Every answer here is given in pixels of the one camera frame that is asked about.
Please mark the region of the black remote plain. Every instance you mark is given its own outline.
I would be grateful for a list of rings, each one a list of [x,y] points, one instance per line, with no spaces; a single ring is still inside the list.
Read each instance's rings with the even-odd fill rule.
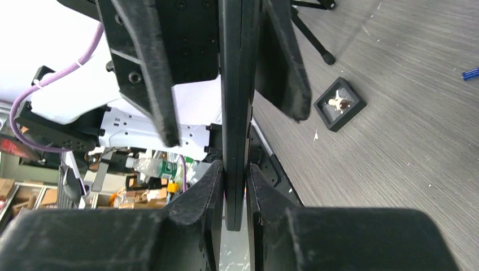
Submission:
[[[240,231],[248,168],[260,1],[220,1],[225,226]]]

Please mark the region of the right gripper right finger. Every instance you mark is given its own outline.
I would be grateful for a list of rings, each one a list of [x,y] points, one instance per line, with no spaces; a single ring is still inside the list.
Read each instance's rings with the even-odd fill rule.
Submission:
[[[458,270],[434,221],[408,208],[302,207],[247,175],[252,270]]]

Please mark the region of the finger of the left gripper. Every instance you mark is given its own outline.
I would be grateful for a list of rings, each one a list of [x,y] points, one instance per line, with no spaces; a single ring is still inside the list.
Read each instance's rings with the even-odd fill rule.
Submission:
[[[312,91],[294,33],[289,1],[263,1],[255,90],[300,122],[311,113]]]
[[[173,87],[219,75],[217,1],[97,1],[120,94],[180,144]]]

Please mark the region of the blue purple battery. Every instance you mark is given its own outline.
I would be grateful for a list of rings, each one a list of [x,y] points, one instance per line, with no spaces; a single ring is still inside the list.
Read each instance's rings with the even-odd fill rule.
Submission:
[[[469,81],[474,78],[479,77],[479,68],[471,69],[469,71],[465,71],[461,74],[461,77],[464,81]]]

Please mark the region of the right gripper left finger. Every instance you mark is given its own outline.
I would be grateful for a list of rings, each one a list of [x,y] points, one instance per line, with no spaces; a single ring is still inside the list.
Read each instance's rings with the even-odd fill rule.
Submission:
[[[223,163],[162,208],[42,209],[1,235],[2,270],[218,270]]]

